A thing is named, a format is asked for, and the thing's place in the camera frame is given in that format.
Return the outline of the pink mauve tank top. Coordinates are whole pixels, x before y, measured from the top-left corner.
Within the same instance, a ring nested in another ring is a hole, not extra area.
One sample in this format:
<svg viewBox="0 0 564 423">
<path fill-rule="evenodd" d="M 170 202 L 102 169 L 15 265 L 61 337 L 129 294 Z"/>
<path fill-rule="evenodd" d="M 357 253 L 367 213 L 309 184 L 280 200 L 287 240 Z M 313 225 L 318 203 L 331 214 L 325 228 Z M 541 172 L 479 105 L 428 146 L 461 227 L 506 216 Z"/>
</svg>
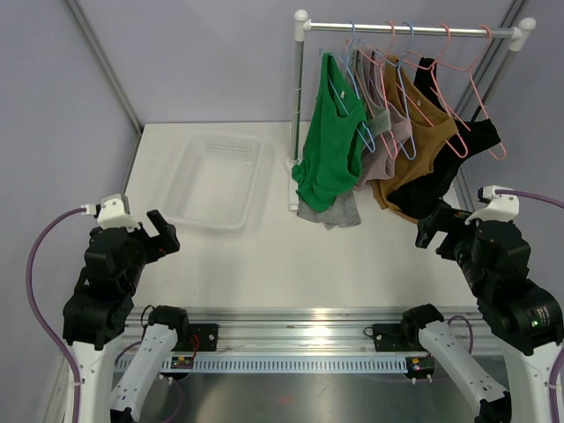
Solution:
<svg viewBox="0 0 564 423">
<path fill-rule="evenodd" d="M 364 189 L 370 181 L 387 181 L 395 176 L 396 159 L 412 135 L 412 125 L 388 99 L 381 67 L 368 57 L 368 51 L 354 51 L 354 76 L 367 113 L 369 134 L 375 151 L 361 154 L 361 174 L 354 189 Z"/>
</svg>

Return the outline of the grey tank top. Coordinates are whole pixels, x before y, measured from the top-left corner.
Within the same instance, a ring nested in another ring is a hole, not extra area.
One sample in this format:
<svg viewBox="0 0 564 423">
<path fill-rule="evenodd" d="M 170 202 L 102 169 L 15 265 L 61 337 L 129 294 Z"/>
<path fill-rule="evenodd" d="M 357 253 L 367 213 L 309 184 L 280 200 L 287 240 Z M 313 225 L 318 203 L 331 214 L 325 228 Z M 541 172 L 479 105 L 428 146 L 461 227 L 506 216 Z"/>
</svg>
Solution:
<svg viewBox="0 0 564 423">
<path fill-rule="evenodd" d="M 355 202 L 353 188 L 337 196 L 331 208 L 324 212 L 313 211 L 296 193 L 299 198 L 298 217 L 313 223 L 322 223 L 328 230 L 335 226 L 351 227 L 359 225 L 361 219 Z"/>
</svg>

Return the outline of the green tank top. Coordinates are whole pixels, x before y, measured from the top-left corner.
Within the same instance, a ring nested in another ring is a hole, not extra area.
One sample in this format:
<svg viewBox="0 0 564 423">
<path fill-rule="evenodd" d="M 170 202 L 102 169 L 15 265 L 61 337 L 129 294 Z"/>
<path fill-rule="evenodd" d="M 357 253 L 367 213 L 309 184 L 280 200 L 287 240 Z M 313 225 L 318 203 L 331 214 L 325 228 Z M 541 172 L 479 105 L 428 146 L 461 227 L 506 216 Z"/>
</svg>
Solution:
<svg viewBox="0 0 564 423">
<path fill-rule="evenodd" d="M 337 196 L 351 190 L 361 174 L 367 120 L 362 101 L 341 73 L 335 57 L 322 57 L 315 110 L 302 149 L 301 163 L 292 178 L 296 193 L 313 211 L 325 212 Z"/>
</svg>

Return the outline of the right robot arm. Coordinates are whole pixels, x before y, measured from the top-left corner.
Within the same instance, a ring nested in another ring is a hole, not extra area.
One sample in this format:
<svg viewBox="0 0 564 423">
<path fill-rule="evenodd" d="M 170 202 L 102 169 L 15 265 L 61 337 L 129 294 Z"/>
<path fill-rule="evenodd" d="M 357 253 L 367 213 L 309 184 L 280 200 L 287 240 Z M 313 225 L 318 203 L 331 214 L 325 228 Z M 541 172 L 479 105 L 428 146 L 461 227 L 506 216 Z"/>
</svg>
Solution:
<svg viewBox="0 0 564 423">
<path fill-rule="evenodd" d="M 512 218 L 486 207 L 476 213 L 441 202 L 418 223 L 415 244 L 446 234 L 436 253 L 456 262 L 498 339 L 509 386 L 494 380 L 460 345 L 443 314 L 424 304 L 399 323 L 375 323 L 366 333 L 378 352 L 425 353 L 408 363 L 411 380 L 433 377 L 439 363 L 471 406 L 477 422 L 558 422 L 563 413 L 563 314 L 558 301 L 529 279 L 530 245 Z"/>
</svg>

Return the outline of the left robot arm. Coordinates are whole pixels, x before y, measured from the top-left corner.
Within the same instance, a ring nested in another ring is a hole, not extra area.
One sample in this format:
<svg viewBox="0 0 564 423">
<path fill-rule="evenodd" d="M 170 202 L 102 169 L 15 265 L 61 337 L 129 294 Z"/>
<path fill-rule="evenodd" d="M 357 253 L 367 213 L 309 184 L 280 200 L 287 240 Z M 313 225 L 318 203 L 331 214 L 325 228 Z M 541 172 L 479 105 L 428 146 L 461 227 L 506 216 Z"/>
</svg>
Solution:
<svg viewBox="0 0 564 423">
<path fill-rule="evenodd" d="M 162 361 L 191 338 L 185 309 L 156 307 L 133 361 L 122 379 L 112 383 L 144 267 L 180 249 L 174 225 L 156 210 L 147 216 L 158 232 L 155 236 L 142 226 L 98 226 L 90 232 L 85 265 L 63 308 L 63 340 L 71 356 L 67 422 L 139 421 Z"/>
</svg>

